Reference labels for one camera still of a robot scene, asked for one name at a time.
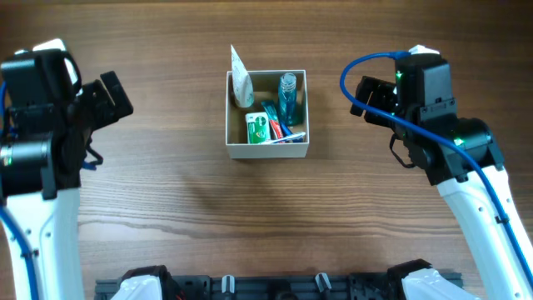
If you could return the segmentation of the white lotion tube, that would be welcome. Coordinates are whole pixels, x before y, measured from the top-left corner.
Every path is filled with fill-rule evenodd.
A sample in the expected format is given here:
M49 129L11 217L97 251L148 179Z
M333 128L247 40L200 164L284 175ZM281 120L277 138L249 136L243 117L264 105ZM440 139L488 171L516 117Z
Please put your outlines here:
M232 85L236 105L240 108L249 108L254 103L252 79L233 45L231 45L231 57Z

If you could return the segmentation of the blue white toothbrush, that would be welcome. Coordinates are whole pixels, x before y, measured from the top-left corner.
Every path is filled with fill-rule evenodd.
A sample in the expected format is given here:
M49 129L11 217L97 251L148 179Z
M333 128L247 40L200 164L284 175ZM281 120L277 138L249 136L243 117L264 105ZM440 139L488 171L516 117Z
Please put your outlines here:
M261 145L270 145L276 143L293 142L296 140L302 140L306 136L306 132L296 132L286 137L278 138L275 140L266 140L261 142Z

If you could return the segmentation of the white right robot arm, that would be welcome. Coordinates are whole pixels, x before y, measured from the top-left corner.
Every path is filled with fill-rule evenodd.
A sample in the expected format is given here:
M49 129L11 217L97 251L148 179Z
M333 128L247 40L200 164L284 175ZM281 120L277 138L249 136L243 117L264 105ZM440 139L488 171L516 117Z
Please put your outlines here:
M532 297L532 245L512 202L503 156L480 119L459 118L442 78L409 80L407 90L363 77L351 113L390 128L408 150L409 168L426 172L454 213L487 295Z

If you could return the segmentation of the green white soap packet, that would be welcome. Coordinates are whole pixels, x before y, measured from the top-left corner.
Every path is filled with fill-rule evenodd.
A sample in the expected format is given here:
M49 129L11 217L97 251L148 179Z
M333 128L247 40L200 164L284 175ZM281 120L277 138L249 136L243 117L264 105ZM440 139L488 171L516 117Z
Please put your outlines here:
M265 112L247 113L245 120L249 144L259 144L271 139L269 117Z

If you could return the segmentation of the Colgate toothpaste tube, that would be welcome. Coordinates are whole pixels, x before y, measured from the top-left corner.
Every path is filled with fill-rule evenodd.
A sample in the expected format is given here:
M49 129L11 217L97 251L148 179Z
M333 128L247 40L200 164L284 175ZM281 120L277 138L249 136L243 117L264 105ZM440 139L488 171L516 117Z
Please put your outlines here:
M277 111L275 107L275 103L272 100L269 101L263 101L262 106L269 117L269 124L271 126L271 130L274 133L274 137L272 140L278 140L284 137L283 131L281 130L281 125L278 120Z

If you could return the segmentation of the blue Listerine mouthwash bottle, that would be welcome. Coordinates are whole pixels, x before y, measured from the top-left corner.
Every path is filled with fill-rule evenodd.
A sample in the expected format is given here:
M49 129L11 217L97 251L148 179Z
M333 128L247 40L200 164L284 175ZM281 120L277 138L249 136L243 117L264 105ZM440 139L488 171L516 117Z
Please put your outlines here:
M286 72L280 77L278 105L280 121L287 126L296 125L299 121L297 116L296 75L292 72Z

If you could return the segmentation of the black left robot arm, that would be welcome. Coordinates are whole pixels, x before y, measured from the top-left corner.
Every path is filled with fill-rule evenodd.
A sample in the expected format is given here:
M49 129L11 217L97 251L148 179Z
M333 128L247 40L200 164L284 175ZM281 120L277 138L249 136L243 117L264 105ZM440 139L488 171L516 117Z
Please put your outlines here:
M58 100L16 96L1 135L1 223L19 299L82 299L80 172L103 157L92 134L131 115L115 72Z

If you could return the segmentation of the blue disposable razor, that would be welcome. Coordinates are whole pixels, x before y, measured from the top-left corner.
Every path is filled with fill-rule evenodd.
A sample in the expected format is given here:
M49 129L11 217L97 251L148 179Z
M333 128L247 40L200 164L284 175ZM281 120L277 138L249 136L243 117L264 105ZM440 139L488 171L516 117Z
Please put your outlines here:
M292 131L291 129L283 122L280 122L280 127L281 127L281 130L284 134L284 136L289 136L289 135L292 135ZM303 138L300 138L300 139L296 139L296 140L293 140L294 143L303 143L304 142L304 139Z

